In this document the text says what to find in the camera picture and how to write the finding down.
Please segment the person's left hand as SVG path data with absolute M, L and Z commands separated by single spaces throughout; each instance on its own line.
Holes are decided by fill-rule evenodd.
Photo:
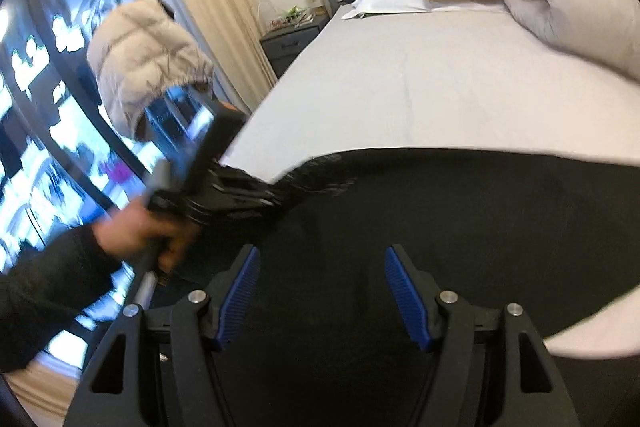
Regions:
M 96 243 L 107 256 L 129 261 L 137 255 L 160 246 L 155 254 L 160 271 L 174 271 L 186 257 L 200 227 L 190 220 L 182 220 L 168 213 L 145 208 L 141 197 L 91 225 Z

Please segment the left forearm black sleeve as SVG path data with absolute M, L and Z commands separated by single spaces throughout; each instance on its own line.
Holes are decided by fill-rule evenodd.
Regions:
M 1 370 L 24 369 L 51 339 L 113 288 L 122 262 L 89 225 L 60 234 L 1 277 Z

